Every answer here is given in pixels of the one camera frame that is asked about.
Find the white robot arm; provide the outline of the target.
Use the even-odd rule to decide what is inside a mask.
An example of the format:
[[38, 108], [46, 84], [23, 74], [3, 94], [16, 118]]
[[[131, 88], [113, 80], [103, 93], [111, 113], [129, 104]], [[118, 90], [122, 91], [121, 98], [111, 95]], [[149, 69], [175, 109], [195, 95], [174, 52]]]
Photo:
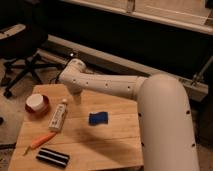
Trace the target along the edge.
[[88, 89], [137, 102], [145, 171], [200, 171], [189, 98], [178, 79], [87, 74], [85, 69], [74, 58], [59, 80], [72, 94]]

